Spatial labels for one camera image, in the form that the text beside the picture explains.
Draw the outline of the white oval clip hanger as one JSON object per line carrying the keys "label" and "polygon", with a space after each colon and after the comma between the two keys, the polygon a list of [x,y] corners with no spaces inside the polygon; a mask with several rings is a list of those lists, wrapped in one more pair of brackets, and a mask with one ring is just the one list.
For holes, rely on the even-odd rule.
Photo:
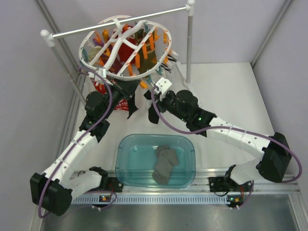
{"label": "white oval clip hanger", "polygon": [[112,78],[149,80],[152,73],[171,73],[178,58],[171,43],[171,33],[157,22],[108,26],[86,35],[79,47],[79,62],[93,70],[104,68]]}

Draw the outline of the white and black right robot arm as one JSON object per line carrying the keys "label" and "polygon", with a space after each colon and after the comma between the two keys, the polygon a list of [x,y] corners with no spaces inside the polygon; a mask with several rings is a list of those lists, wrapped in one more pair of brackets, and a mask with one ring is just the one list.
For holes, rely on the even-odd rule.
{"label": "white and black right robot arm", "polygon": [[162,100],[152,91],[151,100],[157,116],[168,127],[171,125],[162,117],[163,112],[169,112],[185,123],[186,131],[178,128],[175,128],[175,131],[222,141],[254,157],[252,161],[234,164],[228,168],[223,177],[228,191],[235,191],[241,185],[259,179],[274,183],[283,182],[292,156],[288,151],[286,137],[281,133],[263,135],[234,126],[215,113],[199,107],[197,98],[188,90],[178,93],[170,90]]}

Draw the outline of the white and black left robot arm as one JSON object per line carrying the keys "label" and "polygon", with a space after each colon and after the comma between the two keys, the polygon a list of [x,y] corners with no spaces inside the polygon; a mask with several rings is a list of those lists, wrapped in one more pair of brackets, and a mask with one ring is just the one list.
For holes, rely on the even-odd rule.
{"label": "white and black left robot arm", "polygon": [[80,177],[72,178],[78,165],[106,134],[110,124],[108,117],[121,100],[135,106],[135,91],[139,82],[115,80],[105,87],[106,92],[92,91],[86,97],[84,117],[75,137],[62,154],[41,174],[30,178],[32,202],[48,212],[62,216],[72,201],[82,194],[96,189],[104,191],[109,185],[108,173],[101,167],[91,167]]}

